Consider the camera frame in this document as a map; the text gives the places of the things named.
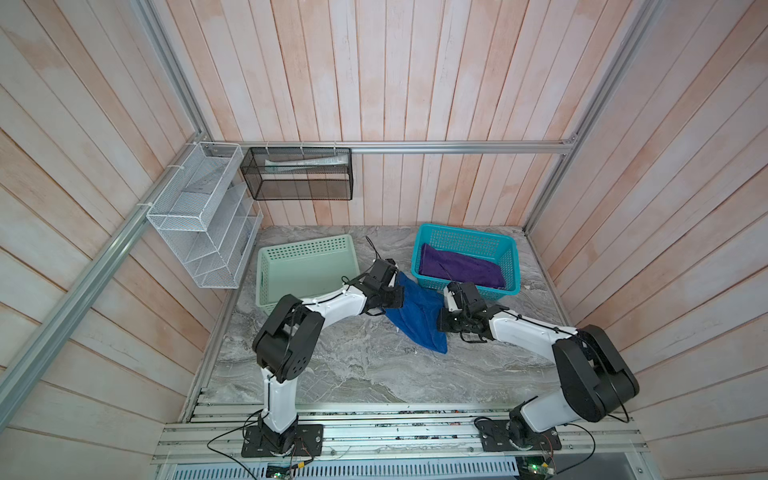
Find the purple towel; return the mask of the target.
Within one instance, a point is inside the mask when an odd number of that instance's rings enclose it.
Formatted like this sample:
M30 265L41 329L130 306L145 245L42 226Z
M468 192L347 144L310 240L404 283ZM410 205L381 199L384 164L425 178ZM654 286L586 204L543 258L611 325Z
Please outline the purple towel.
M468 255L437 250L429 244L421 246L418 273L422 276L441 278L459 283L503 289L506 280L499 265Z

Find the blue towel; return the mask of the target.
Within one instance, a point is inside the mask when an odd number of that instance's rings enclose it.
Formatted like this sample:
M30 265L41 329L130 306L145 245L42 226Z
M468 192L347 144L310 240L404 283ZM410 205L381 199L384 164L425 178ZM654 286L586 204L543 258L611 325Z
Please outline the blue towel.
M417 345L446 354L446 334L437 328L444 306L442 295L421 287L402 272L397 275L396 285L404 288L403 306L385 309L385 316Z

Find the teal plastic basket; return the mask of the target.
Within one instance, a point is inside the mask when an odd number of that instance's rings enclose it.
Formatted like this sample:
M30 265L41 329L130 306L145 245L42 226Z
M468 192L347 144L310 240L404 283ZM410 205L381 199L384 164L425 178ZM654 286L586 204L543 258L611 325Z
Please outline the teal plastic basket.
M419 227L411 272L420 286L436 291L451 281L471 282L489 301L516 295L521 287L513 238L445 225Z

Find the light green plastic basket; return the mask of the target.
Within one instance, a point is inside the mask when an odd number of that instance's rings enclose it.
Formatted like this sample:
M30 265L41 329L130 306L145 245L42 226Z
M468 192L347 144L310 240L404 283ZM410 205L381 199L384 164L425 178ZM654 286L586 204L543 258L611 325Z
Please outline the light green plastic basket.
M264 247L257 255L256 305L270 313L286 294L319 297L360 273L349 234Z

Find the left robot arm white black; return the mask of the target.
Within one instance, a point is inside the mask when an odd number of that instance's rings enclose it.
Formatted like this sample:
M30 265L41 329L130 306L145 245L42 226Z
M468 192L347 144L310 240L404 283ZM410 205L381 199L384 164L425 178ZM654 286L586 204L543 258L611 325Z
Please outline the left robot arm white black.
M266 399L260 423L276 434L297 422L297 379L306 369L324 328L371 310L398 309L404 303L399 270L391 259L377 259L360 275L316 298L283 296L253 341Z

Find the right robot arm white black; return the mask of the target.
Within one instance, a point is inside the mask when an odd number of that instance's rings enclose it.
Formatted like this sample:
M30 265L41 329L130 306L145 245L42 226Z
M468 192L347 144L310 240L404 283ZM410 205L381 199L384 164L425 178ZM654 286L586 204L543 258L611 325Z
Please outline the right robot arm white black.
M480 342L518 346L556 367L558 390L528 400L510 412L507 430L516 443L579 419L599 422L624 409L640 392L633 372L598 326L578 329L531 319L486 302L470 282L451 282L443 295L439 331L473 334Z

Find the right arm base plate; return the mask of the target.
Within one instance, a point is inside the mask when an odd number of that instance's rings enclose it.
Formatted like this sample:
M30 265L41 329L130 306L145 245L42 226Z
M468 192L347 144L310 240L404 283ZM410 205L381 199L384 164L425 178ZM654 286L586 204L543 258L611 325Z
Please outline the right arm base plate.
M478 431L484 452L530 451L533 449L553 452L562 449L559 434L555 429L534 432L517 419L493 420L485 416L476 417L473 424Z

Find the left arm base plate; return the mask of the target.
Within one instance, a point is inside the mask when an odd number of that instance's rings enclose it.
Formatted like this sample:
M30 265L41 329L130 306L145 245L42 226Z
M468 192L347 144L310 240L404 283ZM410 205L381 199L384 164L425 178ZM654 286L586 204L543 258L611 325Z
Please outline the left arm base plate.
M322 424L294 424L285 432L276 433L265 425L245 429L241 449L243 458L271 458L293 454L314 458L322 452Z

